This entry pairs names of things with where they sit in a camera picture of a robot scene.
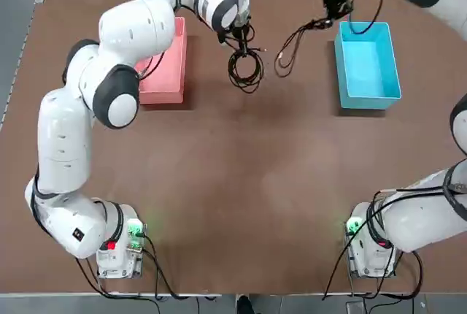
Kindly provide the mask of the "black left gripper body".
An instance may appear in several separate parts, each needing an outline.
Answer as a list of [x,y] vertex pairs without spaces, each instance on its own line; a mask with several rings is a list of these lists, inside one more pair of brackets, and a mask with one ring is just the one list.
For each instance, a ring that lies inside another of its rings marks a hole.
[[231,27],[231,35],[233,38],[243,42],[252,41],[252,37],[249,36],[251,31],[252,26],[250,25],[250,18],[242,22],[235,21]]

